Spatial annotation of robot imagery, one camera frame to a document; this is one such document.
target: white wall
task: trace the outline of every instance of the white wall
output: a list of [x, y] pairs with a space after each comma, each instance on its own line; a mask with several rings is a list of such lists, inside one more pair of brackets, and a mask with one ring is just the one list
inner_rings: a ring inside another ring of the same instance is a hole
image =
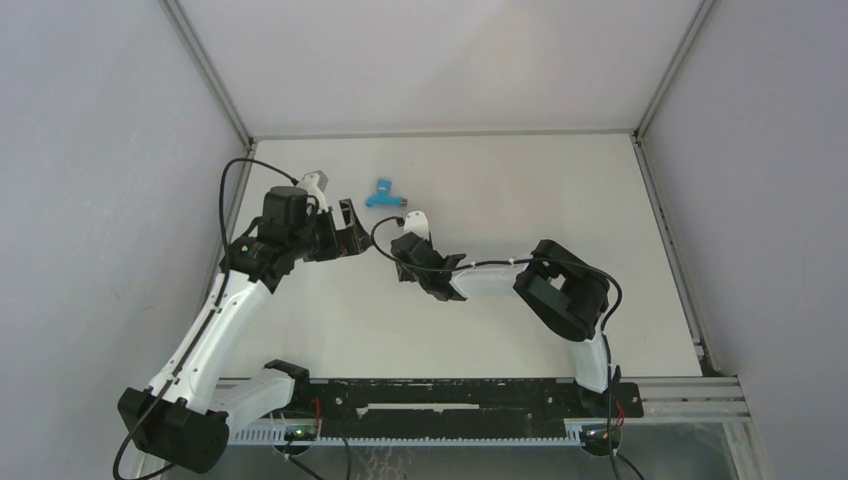
[[256, 135], [633, 129], [698, 0], [186, 0]]
[[194, 318], [242, 147], [156, 2], [2, 18], [0, 477], [109, 478], [118, 397]]
[[778, 479], [844, 478], [848, 3], [722, 2], [648, 138]]

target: blue plastic valve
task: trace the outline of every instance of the blue plastic valve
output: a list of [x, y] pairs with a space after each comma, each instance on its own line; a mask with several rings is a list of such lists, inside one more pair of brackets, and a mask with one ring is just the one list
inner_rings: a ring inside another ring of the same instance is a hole
[[392, 191], [392, 182], [386, 180], [385, 178], [381, 178], [377, 180], [377, 193], [368, 197], [365, 200], [366, 207], [373, 207], [374, 205], [387, 205], [390, 207], [405, 207], [406, 199], [403, 197], [393, 197], [389, 195]]

